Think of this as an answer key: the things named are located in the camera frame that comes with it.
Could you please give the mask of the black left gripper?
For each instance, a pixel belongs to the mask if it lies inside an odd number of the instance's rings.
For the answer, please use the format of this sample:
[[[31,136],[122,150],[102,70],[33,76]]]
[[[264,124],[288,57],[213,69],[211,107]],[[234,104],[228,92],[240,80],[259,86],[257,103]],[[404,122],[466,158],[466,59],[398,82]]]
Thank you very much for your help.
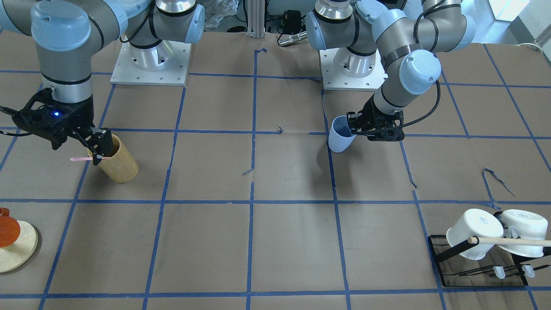
[[[347,112],[347,124],[352,135],[364,135],[370,141],[397,142],[405,139],[402,130],[403,112],[392,115],[381,112],[371,97],[359,112]]]

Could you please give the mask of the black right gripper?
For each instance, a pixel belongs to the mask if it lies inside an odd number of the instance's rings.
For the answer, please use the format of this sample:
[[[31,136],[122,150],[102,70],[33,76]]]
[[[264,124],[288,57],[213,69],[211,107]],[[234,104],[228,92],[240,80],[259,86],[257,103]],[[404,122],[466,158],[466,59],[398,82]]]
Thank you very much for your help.
[[[68,137],[80,141],[91,151],[94,166],[113,152],[111,130],[94,125],[92,96],[77,103],[63,103],[53,99],[51,88],[44,88],[21,110],[12,109],[11,117],[20,129],[49,140],[53,150],[59,149]]]

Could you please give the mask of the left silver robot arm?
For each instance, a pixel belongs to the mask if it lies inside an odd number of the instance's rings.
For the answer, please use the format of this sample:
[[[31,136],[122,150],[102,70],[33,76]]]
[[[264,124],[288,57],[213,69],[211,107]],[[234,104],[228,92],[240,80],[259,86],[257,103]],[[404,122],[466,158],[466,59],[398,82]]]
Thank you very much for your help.
[[[379,52],[387,79],[364,104],[347,113],[352,135],[370,141],[396,142],[405,138],[403,110],[436,86],[442,68],[436,53],[460,50],[476,35],[476,22],[464,15],[460,0],[423,0],[416,20],[377,0],[318,0],[305,18],[310,45],[315,50],[343,48],[370,57]]]

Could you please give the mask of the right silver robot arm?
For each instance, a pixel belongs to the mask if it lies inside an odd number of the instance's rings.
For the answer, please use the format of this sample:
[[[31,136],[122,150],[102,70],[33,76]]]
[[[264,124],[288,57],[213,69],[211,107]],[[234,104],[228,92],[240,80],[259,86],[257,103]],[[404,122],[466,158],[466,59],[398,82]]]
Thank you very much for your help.
[[[111,131],[94,125],[91,57],[126,37],[138,49],[164,40],[198,43],[205,9],[195,0],[3,0],[1,27],[36,44],[43,90],[20,110],[2,107],[22,130],[59,149],[69,137],[94,165],[113,152]]]

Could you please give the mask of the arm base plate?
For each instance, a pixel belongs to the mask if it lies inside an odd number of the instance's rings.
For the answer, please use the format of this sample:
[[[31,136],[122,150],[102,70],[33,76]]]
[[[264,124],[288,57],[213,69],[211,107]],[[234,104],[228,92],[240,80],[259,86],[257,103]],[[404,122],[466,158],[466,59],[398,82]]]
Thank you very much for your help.
[[[136,86],[186,85],[193,45],[161,41],[155,47],[138,49],[123,43],[110,82]]]
[[[377,50],[370,56],[359,56],[347,48],[319,51],[324,90],[377,91],[387,79]]]

